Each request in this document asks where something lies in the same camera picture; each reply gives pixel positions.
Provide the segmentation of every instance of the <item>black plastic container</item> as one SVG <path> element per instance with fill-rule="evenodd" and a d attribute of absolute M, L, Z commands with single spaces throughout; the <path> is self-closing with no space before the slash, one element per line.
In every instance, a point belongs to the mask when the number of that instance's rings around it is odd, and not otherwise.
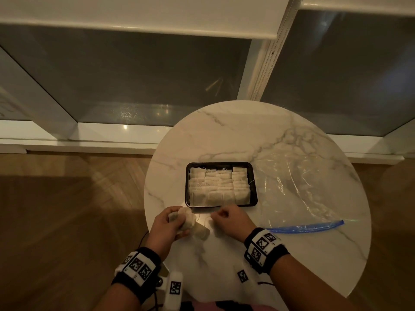
<path fill-rule="evenodd" d="M 185 202 L 186 205 L 190 208 L 203 209 L 203 208 L 212 208 L 219 207 L 217 206 L 191 206 L 190 205 L 190 194 L 189 194 L 189 174 L 190 168 L 206 168 L 206 169 L 216 169 L 221 170 L 227 168 L 232 170 L 233 167 L 243 167 L 247 169 L 249 189 L 251 190 L 251 199 L 249 204 L 238 205 L 238 206 L 255 206 L 258 203 L 257 187 L 255 186 L 254 170 L 252 165 L 249 162 L 191 162 L 186 167 L 186 189 L 185 189 Z"/>

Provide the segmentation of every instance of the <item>marble tabletop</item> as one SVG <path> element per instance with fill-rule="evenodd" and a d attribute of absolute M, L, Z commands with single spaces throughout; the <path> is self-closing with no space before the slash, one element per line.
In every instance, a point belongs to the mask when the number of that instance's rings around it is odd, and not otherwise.
<path fill-rule="evenodd" d="M 148 229 L 165 207 L 186 206 L 188 163 L 231 161 L 254 166 L 259 202 L 244 209 L 255 224 L 266 227 L 265 210 L 269 212 L 271 207 L 277 211 L 289 202 L 282 199 L 270 206 L 271 201 L 261 198 L 264 185 L 257 181 L 257 165 L 276 155 L 317 159 L 318 167 L 310 170 L 318 180 L 316 189 L 329 201 L 330 209 L 345 219 L 345 225 L 337 229 L 278 237 L 297 260 L 348 296 L 369 254 L 371 217 L 366 194 L 353 166 L 331 138 L 287 109 L 254 101 L 228 101 L 201 108 L 177 123 L 158 145 L 148 167 L 144 188 Z M 190 236 L 174 242 L 164 262 L 169 270 L 183 272 L 185 290 L 198 301 L 235 300 L 287 310 L 274 287 L 256 284 L 270 279 L 250 269 L 243 258 L 244 246 L 217 230 L 209 212 L 196 216 L 197 222 L 210 230 L 209 237 Z M 237 278 L 236 270 L 241 267 L 252 272 L 253 290 L 247 291 Z"/>

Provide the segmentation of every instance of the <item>plastic bag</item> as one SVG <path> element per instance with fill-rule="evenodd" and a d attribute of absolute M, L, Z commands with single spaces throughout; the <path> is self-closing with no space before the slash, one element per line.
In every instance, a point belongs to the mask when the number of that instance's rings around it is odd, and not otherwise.
<path fill-rule="evenodd" d="M 331 195 L 319 173 L 324 161 L 272 153 L 254 163 L 262 227 L 275 233 L 308 233 L 344 224 L 330 209 Z"/>

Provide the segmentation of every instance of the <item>qr code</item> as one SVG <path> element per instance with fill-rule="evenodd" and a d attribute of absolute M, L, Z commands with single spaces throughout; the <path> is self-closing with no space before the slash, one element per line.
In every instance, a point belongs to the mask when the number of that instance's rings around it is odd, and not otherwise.
<path fill-rule="evenodd" d="M 256 242 L 256 244 L 261 248 L 261 250 L 265 249 L 267 247 L 267 245 L 269 244 L 269 242 L 267 240 L 265 240 L 264 237 L 261 237 L 258 239 L 258 241 Z"/>
<path fill-rule="evenodd" d="M 138 272 L 142 265 L 143 262 L 140 261 L 138 258 L 135 258 L 128 266 L 130 266 L 135 272 Z"/>
<path fill-rule="evenodd" d="M 244 270 L 241 270 L 241 271 L 238 272 L 238 277 L 239 277 L 239 280 L 241 281 L 241 283 L 244 283 L 248 280 L 248 276 L 246 276 L 246 273 L 245 273 Z"/>
<path fill-rule="evenodd" d="M 170 284 L 170 294 L 172 294 L 172 295 L 179 295 L 180 294 L 180 288 L 181 288 L 181 282 L 171 281 L 171 284 Z"/>
<path fill-rule="evenodd" d="M 125 258 L 124 262 L 122 262 L 121 264 L 127 264 L 127 262 L 132 258 L 132 255 L 129 255 Z"/>
<path fill-rule="evenodd" d="M 152 270 L 147 266 L 147 264 L 144 264 L 143 268 L 138 272 L 138 275 L 140 275 L 143 280 L 146 280 L 151 272 Z"/>
<path fill-rule="evenodd" d="M 273 242 L 275 240 L 277 240 L 277 238 L 272 234 L 272 233 L 267 233 L 265 235 L 263 235 L 265 238 L 267 238 L 269 241 Z"/>
<path fill-rule="evenodd" d="M 251 253 L 251 256 L 257 261 L 257 262 L 259 262 L 259 260 L 260 260 L 260 258 L 261 258 L 261 256 L 262 256 L 262 254 L 261 254 L 261 252 L 259 251 L 259 250 L 257 250 L 256 248 L 253 248 L 253 250 L 252 250 L 252 253 Z"/>

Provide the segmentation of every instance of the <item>wristband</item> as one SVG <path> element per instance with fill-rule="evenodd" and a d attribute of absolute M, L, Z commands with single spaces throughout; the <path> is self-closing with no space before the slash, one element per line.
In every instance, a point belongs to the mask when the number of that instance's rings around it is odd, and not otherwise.
<path fill-rule="evenodd" d="M 245 259 L 259 274 L 271 271 L 275 262 L 289 254 L 281 240 L 263 228 L 255 228 L 245 239 Z"/>
<path fill-rule="evenodd" d="M 155 291 L 161 259 L 153 250 L 142 247 L 131 252 L 115 269 L 111 283 L 119 283 L 131 290 L 141 304 Z"/>

